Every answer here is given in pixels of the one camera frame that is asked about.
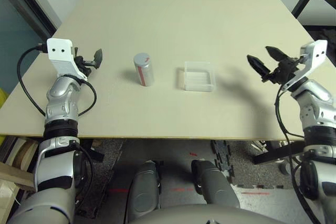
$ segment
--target metallic can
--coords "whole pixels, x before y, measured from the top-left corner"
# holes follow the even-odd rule
[[[138,73],[139,80],[143,86],[151,86],[154,83],[151,57],[142,52],[134,56],[134,65]]]

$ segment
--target clear plastic container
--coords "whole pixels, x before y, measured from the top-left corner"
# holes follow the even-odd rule
[[[210,62],[186,61],[184,64],[184,89],[190,91],[213,91],[216,87],[215,73]]]

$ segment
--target beige tabletop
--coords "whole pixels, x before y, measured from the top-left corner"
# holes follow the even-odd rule
[[[284,139],[274,113],[279,86],[262,83],[246,55],[273,69],[277,64],[265,46],[297,57],[312,41],[280,0],[80,0],[54,37],[71,39],[87,60],[97,49],[103,51],[100,69],[89,77],[98,101],[80,117],[80,137],[244,140]],[[141,86],[135,75],[133,57],[139,52],[152,57],[151,87]],[[185,61],[211,62],[217,89],[183,90]],[[335,94],[334,76],[329,60],[311,75]],[[44,54],[24,75],[42,108],[55,79]],[[83,87],[79,109],[91,101]],[[302,134],[299,107],[287,94],[281,113],[287,128]],[[44,118],[20,86],[0,110],[0,121],[1,134],[43,134]]]

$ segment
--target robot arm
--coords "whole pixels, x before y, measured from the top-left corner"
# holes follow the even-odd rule
[[[256,57],[247,56],[263,82],[272,81],[290,91],[299,103],[306,146],[300,172],[302,194],[323,209],[326,223],[336,220],[336,109],[333,97],[323,86],[307,76],[325,60],[327,41],[318,40],[301,48],[299,59],[290,58],[274,47],[266,47],[279,62],[271,73]],[[305,67],[299,70],[301,63]]]
[[[77,102],[81,84],[91,72],[86,66],[99,68],[102,51],[87,62],[76,56],[70,40],[48,39],[47,49],[58,78],[47,92],[44,141],[34,171],[37,193],[22,203],[9,223],[73,223],[82,203],[75,202],[76,193],[87,180],[85,156],[91,164],[92,181],[92,161],[77,138]]]

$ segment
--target yellow object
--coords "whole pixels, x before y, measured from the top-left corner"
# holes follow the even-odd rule
[[[5,103],[7,97],[8,97],[8,94],[2,89],[0,89],[0,108]],[[5,139],[5,136],[0,136],[0,145],[2,145],[2,142],[4,141],[4,139]]]

